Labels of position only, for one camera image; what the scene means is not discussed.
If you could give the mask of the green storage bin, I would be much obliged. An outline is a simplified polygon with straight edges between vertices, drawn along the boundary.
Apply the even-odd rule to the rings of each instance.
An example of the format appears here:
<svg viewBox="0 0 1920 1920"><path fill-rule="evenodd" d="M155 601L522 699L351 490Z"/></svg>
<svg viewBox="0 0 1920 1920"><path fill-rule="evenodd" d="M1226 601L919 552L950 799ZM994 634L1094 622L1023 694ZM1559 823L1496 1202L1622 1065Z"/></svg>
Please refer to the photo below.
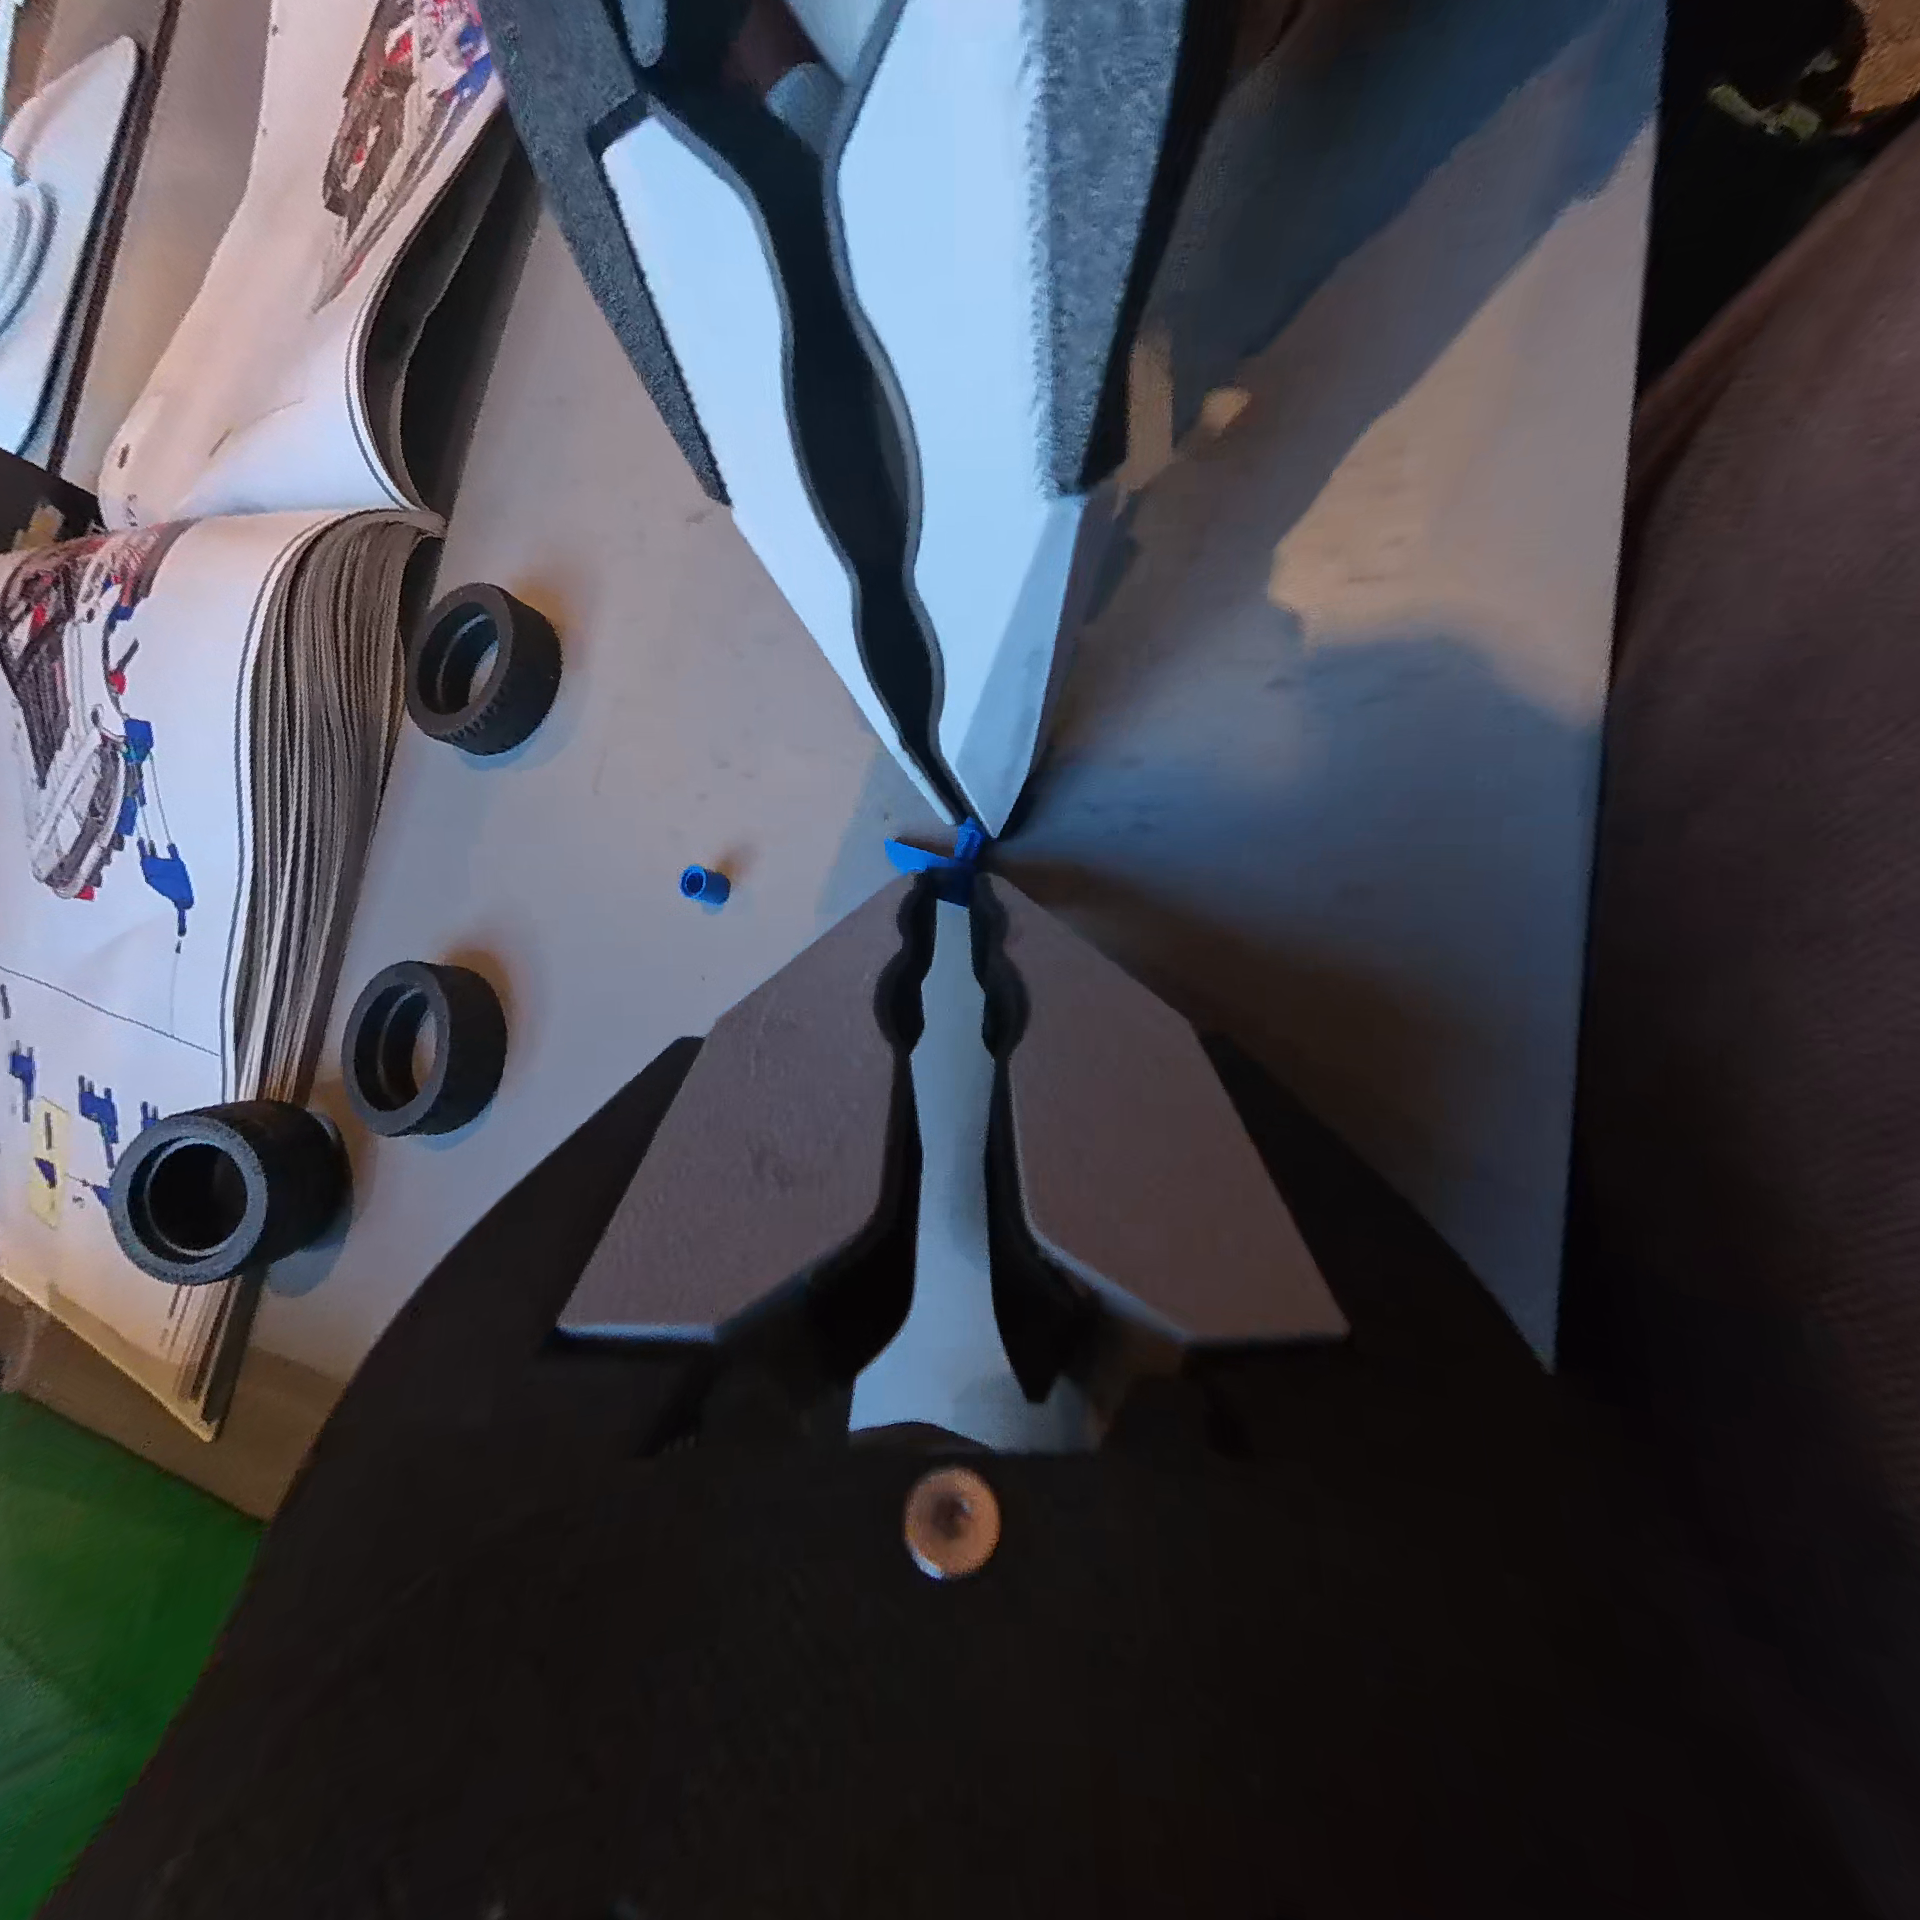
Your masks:
<svg viewBox="0 0 1920 1920"><path fill-rule="evenodd" d="M31 1917L150 1761L259 1521L1 1395L1 1913Z"/></svg>

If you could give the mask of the grey desk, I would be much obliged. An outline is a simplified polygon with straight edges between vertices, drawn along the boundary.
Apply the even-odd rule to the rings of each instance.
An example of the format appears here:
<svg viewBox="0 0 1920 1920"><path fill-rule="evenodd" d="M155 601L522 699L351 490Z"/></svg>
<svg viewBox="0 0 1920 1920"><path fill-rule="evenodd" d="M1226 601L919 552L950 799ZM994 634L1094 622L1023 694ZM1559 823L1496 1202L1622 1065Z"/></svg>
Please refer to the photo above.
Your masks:
<svg viewBox="0 0 1920 1920"><path fill-rule="evenodd" d="M1005 866L1376 1166L1549 1353L1664 3L1378 3L1240 93L1153 297L1118 577ZM409 1290L887 882L917 791L682 463L550 221L445 543L553 616L535 742L406 735L339 1015L493 973L455 1135L341 1113L200 1471L270 1514ZM686 864L733 878L696 907Z"/></svg>

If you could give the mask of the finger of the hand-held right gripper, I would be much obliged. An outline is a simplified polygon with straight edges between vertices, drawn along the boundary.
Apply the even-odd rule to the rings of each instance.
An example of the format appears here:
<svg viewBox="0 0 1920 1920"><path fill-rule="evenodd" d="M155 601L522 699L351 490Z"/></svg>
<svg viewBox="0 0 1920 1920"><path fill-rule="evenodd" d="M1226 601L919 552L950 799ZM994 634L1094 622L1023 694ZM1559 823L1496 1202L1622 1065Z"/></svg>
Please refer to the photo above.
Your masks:
<svg viewBox="0 0 1920 1920"><path fill-rule="evenodd" d="M849 303L908 440L907 582L932 748L1005 834L1115 546L1110 483L1052 475L1043 55L1031 3L880 3L833 147Z"/></svg>
<svg viewBox="0 0 1920 1920"><path fill-rule="evenodd" d="M638 121L600 154L733 524L863 722L943 823L961 802L907 745L858 655L858 584L807 483L791 396L791 315L749 191L680 121Z"/></svg>

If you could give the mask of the white stand base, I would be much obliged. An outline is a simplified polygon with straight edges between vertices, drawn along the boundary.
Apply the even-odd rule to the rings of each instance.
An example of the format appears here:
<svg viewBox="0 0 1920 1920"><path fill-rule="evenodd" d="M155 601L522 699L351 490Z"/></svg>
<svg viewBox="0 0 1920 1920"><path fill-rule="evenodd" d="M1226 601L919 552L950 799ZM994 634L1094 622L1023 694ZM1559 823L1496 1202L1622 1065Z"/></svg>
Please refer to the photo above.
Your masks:
<svg viewBox="0 0 1920 1920"><path fill-rule="evenodd" d="M1 451L11 455L27 455L56 412L139 74L139 44L115 35L27 98L1 132Z"/></svg>

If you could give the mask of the open instruction booklet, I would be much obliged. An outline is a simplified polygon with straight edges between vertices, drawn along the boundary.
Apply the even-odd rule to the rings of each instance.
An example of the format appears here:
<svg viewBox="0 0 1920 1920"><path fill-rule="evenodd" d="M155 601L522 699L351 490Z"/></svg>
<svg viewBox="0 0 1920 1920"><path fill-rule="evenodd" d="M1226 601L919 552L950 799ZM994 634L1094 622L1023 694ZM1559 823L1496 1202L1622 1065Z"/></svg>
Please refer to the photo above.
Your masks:
<svg viewBox="0 0 1920 1920"><path fill-rule="evenodd" d="M200 1440L265 1279L108 1228L160 1116L307 1092L445 507L399 447L511 122L481 3L265 3L249 167L101 454L1 559L1 1285Z"/></svg>

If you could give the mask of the black toy tyre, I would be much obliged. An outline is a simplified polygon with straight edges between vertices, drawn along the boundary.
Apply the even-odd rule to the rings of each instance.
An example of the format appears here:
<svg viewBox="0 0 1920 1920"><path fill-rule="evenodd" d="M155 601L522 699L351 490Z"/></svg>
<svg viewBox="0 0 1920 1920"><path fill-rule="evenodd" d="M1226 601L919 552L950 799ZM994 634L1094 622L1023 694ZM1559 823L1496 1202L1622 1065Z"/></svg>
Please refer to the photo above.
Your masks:
<svg viewBox="0 0 1920 1920"><path fill-rule="evenodd" d="M348 1195L334 1128L283 1100L218 1102L146 1125L108 1180L108 1228L167 1285L221 1285L323 1236Z"/></svg>
<svg viewBox="0 0 1920 1920"><path fill-rule="evenodd" d="M493 1102L505 1062L493 985L453 962L390 962L355 995L341 1074L357 1121L381 1139L449 1135Z"/></svg>
<svg viewBox="0 0 1920 1920"><path fill-rule="evenodd" d="M497 584L458 584L409 641L406 714L430 742L504 756L536 732L558 680L558 634L540 610Z"/></svg>

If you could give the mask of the person's black trousers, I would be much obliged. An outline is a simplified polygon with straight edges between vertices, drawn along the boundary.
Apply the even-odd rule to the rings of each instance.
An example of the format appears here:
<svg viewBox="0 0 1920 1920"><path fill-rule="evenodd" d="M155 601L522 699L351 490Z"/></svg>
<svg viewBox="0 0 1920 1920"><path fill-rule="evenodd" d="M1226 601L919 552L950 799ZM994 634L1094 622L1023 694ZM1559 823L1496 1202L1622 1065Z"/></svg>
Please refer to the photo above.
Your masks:
<svg viewBox="0 0 1920 1920"><path fill-rule="evenodd" d="M1636 393L1914 122L1914 3L1667 3Z"/></svg>

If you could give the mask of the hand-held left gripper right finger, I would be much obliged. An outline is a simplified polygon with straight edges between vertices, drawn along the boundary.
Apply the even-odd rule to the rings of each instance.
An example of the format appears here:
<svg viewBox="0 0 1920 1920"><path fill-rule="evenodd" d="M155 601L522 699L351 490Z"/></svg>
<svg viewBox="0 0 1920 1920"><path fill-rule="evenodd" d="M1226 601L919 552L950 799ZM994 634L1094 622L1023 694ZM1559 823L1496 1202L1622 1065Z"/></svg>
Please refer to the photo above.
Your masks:
<svg viewBox="0 0 1920 1920"><path fill-rule="evenodd" d="M1192 1020L1006 878L971 893L994 1078L982 1186L1020 1393L1118 1404L1350 1323Z"/></svg>

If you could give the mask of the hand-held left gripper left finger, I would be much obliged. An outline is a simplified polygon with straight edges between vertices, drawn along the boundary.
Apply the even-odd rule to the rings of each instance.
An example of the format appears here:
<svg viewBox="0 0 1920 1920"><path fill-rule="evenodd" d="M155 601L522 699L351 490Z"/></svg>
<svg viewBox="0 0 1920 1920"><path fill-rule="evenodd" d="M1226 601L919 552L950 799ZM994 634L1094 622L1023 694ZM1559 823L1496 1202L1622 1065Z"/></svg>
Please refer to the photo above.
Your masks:
<svg viewBox="0 0 1920 1920"><path fill-rule="evenodd" d="M849 1384L914 1290L919 985L897 875L718 1015L556 1332Z"/></svg>

